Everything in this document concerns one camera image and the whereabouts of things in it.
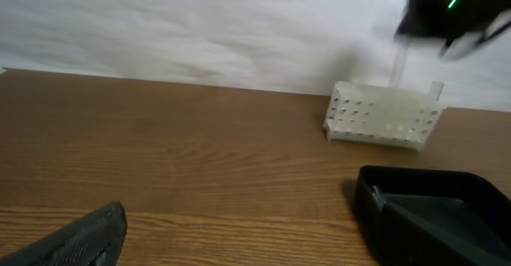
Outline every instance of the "white backdrop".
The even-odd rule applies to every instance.
[[[0,66],[329,94],[386,85],[404,0],[0,0]],[[511,36],[459,62],[410,52],[402,87],[511,109]]]

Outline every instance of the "black object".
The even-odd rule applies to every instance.
[[[0,260],[0,266],[114,266],[126,215],[113,202]]]
[[[511,265],[511,200],[477,175],[364,166],[355,209],[384,265]]]
[[[491,42],[511,27],[511,21],[492,32],[499,14],[511,9],[511,0],[409,0],[397,38],[439,38],[445,41],[442,55],[467,33],[479,33],[468,53]]]

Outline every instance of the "brown tabletop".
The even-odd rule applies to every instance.
[[[329,97],[10,69],[0,256],[120,200],[119,265],[374,265],[358,169],[476,173],[511,195],[511,113],[447,109],[420,153],[328,142]]]

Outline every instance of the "black container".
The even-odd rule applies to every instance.
[[[511,265],[511,200],[477,175],[364,166],[355,209],[384,265]]]

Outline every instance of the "white wall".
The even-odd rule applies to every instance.
[[[0,66],[329,94],[385,85],[403,0],[0,0]],[[402,86],[511,109],[506,35],[459,62],[411,51]]]

